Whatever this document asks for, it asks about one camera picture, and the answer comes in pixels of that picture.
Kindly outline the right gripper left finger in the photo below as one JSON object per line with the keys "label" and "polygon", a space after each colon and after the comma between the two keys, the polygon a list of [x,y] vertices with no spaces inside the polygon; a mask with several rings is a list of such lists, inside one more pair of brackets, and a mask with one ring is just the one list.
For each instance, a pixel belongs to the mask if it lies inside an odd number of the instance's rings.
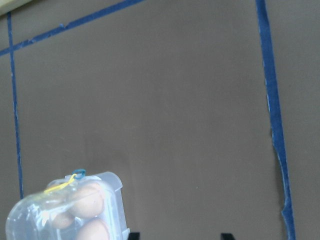
{"label": "right gripper left finger", "polygon": [[128,235],[128,240],[140,240],[139,232],[130,232]]}

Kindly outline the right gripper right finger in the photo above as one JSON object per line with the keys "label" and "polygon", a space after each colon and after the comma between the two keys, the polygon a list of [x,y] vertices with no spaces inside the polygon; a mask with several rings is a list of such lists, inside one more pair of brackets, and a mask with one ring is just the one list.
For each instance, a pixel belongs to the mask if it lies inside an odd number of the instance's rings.
{"label": "right gripper right finger", "polygon": [[235,237],[232,233],[221,233],[220,239],[221,240],[235,240]]}

